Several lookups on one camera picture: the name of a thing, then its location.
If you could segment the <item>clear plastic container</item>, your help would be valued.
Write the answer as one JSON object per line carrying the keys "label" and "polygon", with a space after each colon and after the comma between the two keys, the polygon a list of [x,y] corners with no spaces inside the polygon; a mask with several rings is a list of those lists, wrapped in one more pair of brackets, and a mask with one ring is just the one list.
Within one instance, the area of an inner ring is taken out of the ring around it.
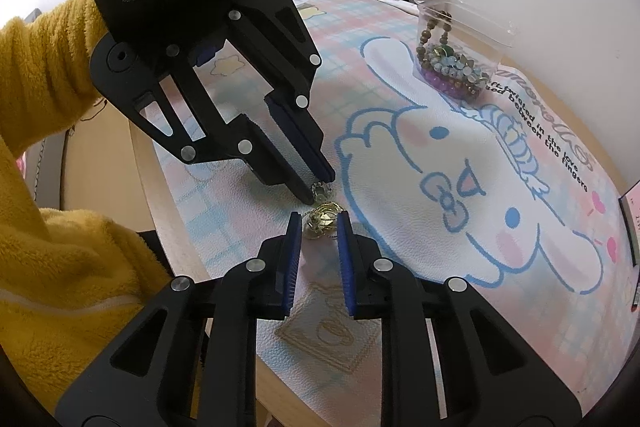
{"label": "clear plastic container", "polygon": [[461,0],[418,0],[416,69],[455,100],[473,102],[497,72],[516,28]]}

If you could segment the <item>pastel cartoon dog desk mat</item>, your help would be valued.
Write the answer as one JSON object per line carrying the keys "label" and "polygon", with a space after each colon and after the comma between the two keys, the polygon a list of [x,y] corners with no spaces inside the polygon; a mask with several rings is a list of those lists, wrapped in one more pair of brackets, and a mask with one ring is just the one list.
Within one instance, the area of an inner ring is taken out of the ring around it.
{"label": "pastel cartoon dog desk mat", "polygon": [[[501,66],[476,107],[414,71],[415,16],[375,0],[306,0],[322,57],[310,113],[354,231],[418,277],[464,277],[537,351],[584,413],[626,361],[638,312],[618,191],[517,69]],[[225,120],[250,116],[309,176],[271,120],[269,90],[230,44],[198,77]],[[154,144],[211,277],[257,254],[291,211],[242,161],[184,165]],[[303,240],[292,317],[260,322],[257,352],[331,426],[380,425],[381,324],[349,317],[336,240]]]}

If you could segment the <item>pink desk calendar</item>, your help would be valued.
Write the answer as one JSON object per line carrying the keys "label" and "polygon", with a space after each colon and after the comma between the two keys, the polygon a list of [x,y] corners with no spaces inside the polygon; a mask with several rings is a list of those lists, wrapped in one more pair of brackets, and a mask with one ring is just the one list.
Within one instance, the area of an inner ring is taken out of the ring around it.
{"label": "pink desk calendar", "polygon": [[640,260],[640,181],[637,181],[618,200],[630,247],[631,264],[639,271]]}

